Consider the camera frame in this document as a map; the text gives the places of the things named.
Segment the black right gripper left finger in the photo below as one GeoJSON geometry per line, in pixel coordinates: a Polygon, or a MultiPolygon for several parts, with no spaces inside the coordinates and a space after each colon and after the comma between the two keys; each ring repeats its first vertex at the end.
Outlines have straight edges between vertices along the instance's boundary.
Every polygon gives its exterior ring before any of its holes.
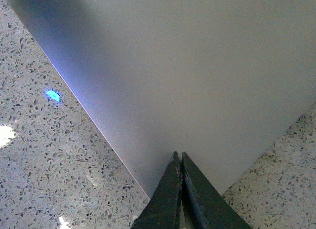
{"type": "Polygon", "coordinates": [[[133,229],[178,229],[182,173],[177,152],[172,154],[149,203],[134,220],[133,229]]]}

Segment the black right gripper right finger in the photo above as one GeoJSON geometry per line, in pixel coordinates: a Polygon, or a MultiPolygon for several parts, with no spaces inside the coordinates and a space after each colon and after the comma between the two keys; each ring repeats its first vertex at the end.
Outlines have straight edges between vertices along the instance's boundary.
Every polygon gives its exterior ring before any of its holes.
{"type": "Polygon", "coordinates": [[[181,156],[183,200],[197,229],[249,229],[186,152],[181,156]]]}

